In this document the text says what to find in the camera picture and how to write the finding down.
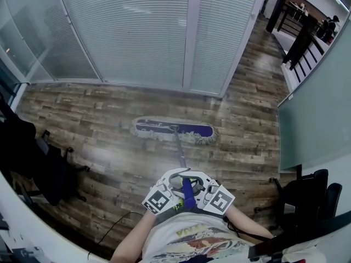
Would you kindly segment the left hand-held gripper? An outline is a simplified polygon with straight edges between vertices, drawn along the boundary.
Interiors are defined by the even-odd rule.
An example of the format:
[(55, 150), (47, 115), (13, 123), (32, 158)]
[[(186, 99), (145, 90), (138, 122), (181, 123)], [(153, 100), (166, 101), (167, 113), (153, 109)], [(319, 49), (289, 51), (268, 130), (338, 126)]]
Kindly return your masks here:
[(176, 196), (185, 199), (185, 194), (179, 187), (182, 184), (180, 173), (189, 171), (190, 168), (175, 168), (166, 171), (150, 189), (142, 201), (142, 205), (154, 215), (160, 215), (176, 205)]

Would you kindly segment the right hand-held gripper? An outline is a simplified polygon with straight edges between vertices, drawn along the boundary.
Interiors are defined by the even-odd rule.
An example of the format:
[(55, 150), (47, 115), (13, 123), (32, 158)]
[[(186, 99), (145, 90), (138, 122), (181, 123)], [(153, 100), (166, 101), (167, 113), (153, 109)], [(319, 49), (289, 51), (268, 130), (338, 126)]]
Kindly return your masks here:
[(193, 188), (197, 207), (212, 214), (224, 215), (235, 200), (235, 196), (201, 171), (189, 171), (189, 177), (196, 179), (201, 185)]

